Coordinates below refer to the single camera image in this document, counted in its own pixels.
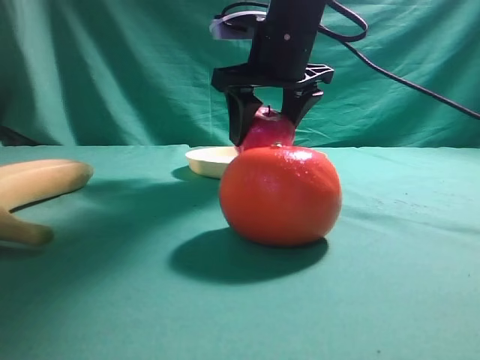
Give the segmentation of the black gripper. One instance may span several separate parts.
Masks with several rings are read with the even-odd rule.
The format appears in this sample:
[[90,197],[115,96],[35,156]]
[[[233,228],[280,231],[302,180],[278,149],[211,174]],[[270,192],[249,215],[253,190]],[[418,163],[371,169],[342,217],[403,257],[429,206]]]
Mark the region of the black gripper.
[[254,33],[244,64],[215,68],[212,86],[226,92],[229,138],[240,146],[263,105],[253,87],[282,88],[280,113],[296,129],[323,96],[334,70],[309,62],[326,1],[271,1]]

